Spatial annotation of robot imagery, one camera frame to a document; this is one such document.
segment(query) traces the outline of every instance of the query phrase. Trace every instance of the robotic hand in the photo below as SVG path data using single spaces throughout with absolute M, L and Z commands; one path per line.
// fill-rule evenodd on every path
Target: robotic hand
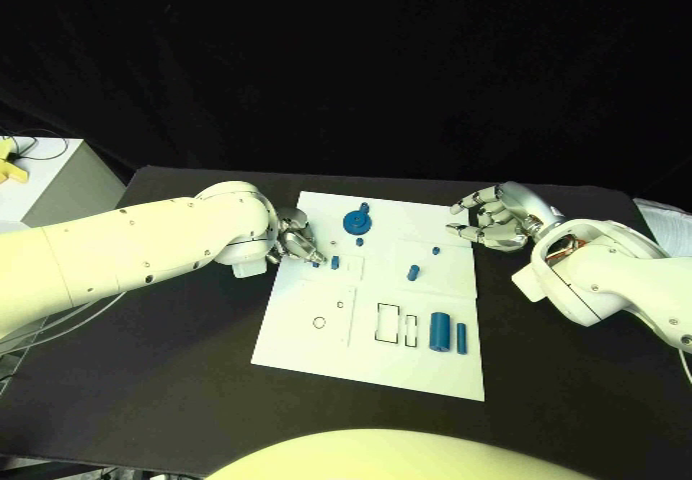
M 194 198 L 0 235 L 0 338 L 31 321 L 216 262 L 237 278 L 282 257 L 324 263 L 305 214 L 223 182 Z
M 690 257 L 668 258 L 638 232 L 612 221 L 566 221 L 514 182 L 464 197 L 451 213 L 474 207 L 478 228 L 449 224 L 446 230 L 505 252 L 533 238 L 530 264 L 511 276 L 530 301 L 547 297 L 583 326 L 627 310 L 670 346 L 692 353 Z

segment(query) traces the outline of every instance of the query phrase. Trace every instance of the blue gear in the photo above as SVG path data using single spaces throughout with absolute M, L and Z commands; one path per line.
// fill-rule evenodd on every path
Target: blue gear
M 356 210 L 345 214 L 343 217 L 343 229 L 351 235 L 363 235 L 367 233 L 371 227 L 371 220 L 367 212 L 370 211 L 370 207 L 363 202 L 360 204 L 360 210 Z

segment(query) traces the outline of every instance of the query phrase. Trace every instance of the blue object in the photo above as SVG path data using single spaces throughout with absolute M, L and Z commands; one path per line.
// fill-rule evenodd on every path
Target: blue object
M 417 272 L 420 271 L 420 267 L 417 265 L 410 265 L 410 270 L 407 271 L 406 278 L 410 281 L 415 281 L 415 277 L 417 277 Z
M 343 217 L 343 229 L 351 235 L 363 235 L 364 233 L 367 233 L 367 230 L 371 227 L 370 216 L 367 215 L 368 211 L 370 207 L 363 202 L 360 204 L 360 209 L 347 213 Z
M 442 312 L 429 316 L 429 349 L 435 352 L 449 351 L 451 320 Z
M 465 323 L 456 323 L 456 353 L 465 355 Z

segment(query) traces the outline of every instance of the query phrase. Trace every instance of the blue cylinder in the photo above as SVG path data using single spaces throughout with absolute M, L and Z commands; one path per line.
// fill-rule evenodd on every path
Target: blue cylinder
M 465 323 L 456 323 L 456 353 L 465 355 Z
M 420 271 L 420 267 L 417 265 L 410 265 L 410 269 L 407 270 L 406 278 L 413 281 L 415 277 L 417 277 L 417 272 Z
M 435 352 L 449 351 L 451 320 L 442 312 L 429 316 L 429 349 Z

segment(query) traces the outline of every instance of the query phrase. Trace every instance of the yellow object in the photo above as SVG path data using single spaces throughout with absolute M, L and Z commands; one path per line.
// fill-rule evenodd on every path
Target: yellow object
M 25 183 L 28 181 L 28 174 L 15 165 L 7 162 L 7 157 L 11 152 L 11 143 L 11 139 L 0 141 L 0 183 L 2 183 L 7 178 L 11 178 L 20 183 Z
M 428 433 L 341 430 L 282 442 L 221 468 L 233 479 L 588 480 L 579 473 L 482 443 Z

